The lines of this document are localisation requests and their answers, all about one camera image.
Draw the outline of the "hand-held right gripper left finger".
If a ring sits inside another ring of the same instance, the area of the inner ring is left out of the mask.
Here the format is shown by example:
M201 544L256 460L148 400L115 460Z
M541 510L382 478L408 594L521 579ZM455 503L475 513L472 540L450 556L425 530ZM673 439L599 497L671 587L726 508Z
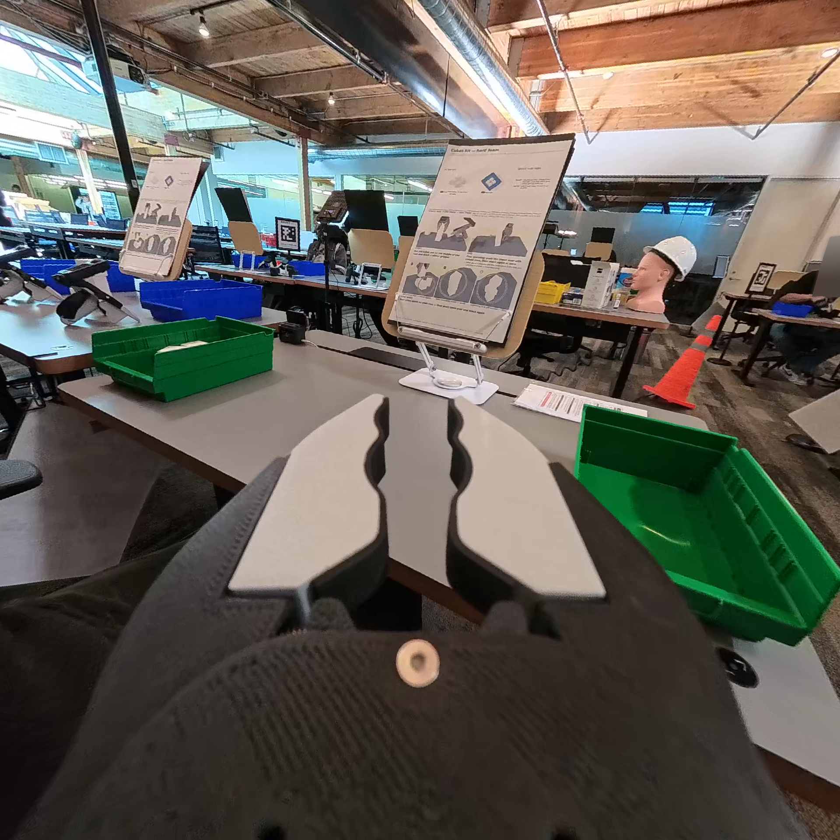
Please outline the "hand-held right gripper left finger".
M389 561L387 397L373 394L294 447L228 583L233 595L372 595Z

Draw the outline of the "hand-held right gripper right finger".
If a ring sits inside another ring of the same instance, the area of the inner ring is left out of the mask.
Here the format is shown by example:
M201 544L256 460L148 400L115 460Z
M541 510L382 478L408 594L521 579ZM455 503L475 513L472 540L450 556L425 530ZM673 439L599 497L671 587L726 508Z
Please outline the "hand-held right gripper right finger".
M603 600L606 588L550 462L464 397L448 404L446 573L466 600Z

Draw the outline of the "white hard hat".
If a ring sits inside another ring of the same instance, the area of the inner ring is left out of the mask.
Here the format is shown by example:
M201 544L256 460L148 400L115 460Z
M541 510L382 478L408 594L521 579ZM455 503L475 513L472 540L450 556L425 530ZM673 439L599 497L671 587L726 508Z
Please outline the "white hard hat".
M655 245L644 247L644 253L653 253L674 269L674 279L682 281L697 261L697 248L684 236L668 237Z

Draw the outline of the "printed paper sheet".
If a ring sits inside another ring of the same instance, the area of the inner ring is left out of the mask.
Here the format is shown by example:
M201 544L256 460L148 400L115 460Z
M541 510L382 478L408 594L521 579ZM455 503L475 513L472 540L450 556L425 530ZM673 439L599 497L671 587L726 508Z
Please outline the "printed paper sheet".
M581 423L586 407L597 407L636 417L647 417L648 410L600 397L572 393L558 388L530 383L513 405L534 413Z

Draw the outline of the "green plastic bin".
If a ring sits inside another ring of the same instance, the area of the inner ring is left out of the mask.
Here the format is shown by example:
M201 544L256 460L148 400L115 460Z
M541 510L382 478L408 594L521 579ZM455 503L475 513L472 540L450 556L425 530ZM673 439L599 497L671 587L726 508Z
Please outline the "green plastic bin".
M798 645L838 594L837 563L735 437L586 406L574 476L729 635Z
M155 354L195 340L206 346ZM171 403L273 367L275 330L217 317L102 330L91 336L93 366L134 392Z

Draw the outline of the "long wooden-edged desk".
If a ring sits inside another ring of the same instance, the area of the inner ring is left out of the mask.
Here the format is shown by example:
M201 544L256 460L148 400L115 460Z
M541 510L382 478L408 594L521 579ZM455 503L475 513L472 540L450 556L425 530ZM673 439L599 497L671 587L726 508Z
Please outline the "long wooden-edged desk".
M353 325L353 335L359 339L367 322L371 323L373 336L391 346L399 339L385 331L382 315L387 296L386 288L354 285L330 281L329 298L324 297L323 276L283 276L272 274L269 269L241 269L220 264L196 263L195 268L211 277L230 277L250 280L265 289L265 299L271 308L299 306L315 314L319 329L335 333L343 330L343 311L353 308L366 311ZM643 348L647 336L654 331L667 331L670 322L664 315L635 312L625 308L585 310L561 305L535 303L526 328L526 337L520 346L524 370L530 374L530 360L549 352L560 336L570 339L595 339L608 341L616 347L623 345L624 355L610 396L623 396L627 381L634 368L637 352Z
M140 319L140 324L126 321L111 325L86 319L67 327L59 320L54 303L31 302L25 295L9 299L2 304L2 355L46 375L80 371L94 367L93 333L161 323L141 307L139 292L118 292L114 297ZM263 308L260 318L245 321L273 328L276 332L277 325L285 319L284 311Z

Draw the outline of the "blue plastic bin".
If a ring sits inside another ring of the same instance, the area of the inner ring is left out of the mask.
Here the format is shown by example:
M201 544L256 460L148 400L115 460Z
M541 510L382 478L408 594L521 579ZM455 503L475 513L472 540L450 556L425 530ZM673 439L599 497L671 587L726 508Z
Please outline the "blue plastic bin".
M57 291L61 296L66 297L71 294L71 290L62 286L54 280L54 275L63 270L71 270L78 264L86 264L92 262L94 259L22 259L20 267L30 276L42 280L45 284ZM108 288L110 292L135 292L137 291L137 280L129 275L124 274L119 268L118 262L114 260L107 260L108 262Z
M157 322L194 319L259 319L262 291L238 280L173 280L140 282L141 307Z

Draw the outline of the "white cardboard box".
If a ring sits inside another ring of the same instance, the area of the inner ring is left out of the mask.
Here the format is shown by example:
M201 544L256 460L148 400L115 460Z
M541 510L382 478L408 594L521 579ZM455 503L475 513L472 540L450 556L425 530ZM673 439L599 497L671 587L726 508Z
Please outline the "white cardboard box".
M611 303L620 270L621 266L617 262L592 261L582 291L581 307L583 309L607 308Z

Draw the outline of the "instruction sheet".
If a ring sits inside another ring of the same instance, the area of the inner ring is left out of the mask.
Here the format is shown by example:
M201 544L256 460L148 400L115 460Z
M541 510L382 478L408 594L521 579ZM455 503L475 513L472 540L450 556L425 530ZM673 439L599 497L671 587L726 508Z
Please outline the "instruction sheet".
M128 230L132 224L182 226L207 168L202 157L152 158Z
M480 353L509 339L573 134L448 143L383 320Z

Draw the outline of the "black monitor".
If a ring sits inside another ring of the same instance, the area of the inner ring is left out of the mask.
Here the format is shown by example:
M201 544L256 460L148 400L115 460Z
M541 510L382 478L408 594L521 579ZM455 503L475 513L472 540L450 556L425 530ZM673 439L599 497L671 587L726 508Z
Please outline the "black monitor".
M343 195L348 210L343 221L345 232L354 229L389 231L385 193L382 190L345 189Z

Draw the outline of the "spare hand-held gripper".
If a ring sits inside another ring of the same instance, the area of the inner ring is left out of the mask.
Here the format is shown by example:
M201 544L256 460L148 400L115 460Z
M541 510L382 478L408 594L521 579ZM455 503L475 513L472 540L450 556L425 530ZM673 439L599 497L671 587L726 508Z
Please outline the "spare hand-held gripper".
M109 268L105 259L89 259L52 276L56 284L70 290L56 307L62 324L71 327L86 319L111 325L126 321L140 324L140 319L110 293Z
M1 254L1 303L4 304L15 296L24 294L30 301L47 301L49 289L44 283L14 266L21 259L29 258L35 251L25 245L19 245Z

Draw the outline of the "white pad with black mark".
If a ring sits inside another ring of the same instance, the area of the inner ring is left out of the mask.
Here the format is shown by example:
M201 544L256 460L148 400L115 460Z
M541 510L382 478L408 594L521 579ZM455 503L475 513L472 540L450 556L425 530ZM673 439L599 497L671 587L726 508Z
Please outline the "white pad with black mark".
M753 743L838 789L838 697L811 640L789 646L706 631Z

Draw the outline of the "black support pillar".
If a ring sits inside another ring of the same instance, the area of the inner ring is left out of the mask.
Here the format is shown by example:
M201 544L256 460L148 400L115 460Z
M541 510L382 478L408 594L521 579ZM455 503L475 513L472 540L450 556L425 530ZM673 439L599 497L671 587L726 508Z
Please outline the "black support pillar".
M80 10L87 27L91 51L100 78L100 86L106 102L108 116L112 129L112 136L118 152L122 168L122 176L126 185L129 204L134 212L140 197L139 180L134 168L129 137L125 129L123 113L119 103L118 91L112 73L110 57L102 23L95 1L80 1Z

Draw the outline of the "ceiling projector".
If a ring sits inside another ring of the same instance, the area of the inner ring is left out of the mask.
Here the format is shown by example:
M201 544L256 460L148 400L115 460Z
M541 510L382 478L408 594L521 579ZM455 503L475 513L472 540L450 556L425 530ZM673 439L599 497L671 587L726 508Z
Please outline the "ceiling projector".
M109 58L114 87L120 93L134 93L150 91L149 78L141 67L128 60ZM101 74L94 55L86 56L81 62L81 69L85 78L102 86Z

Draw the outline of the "silver ventilation duct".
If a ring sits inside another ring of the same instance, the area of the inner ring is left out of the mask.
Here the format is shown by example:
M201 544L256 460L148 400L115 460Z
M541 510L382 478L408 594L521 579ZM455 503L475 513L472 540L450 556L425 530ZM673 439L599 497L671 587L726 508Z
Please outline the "silver ventilation duct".
M458 1L420 1L419 5L510 124L528 137L550 134L473 12Z

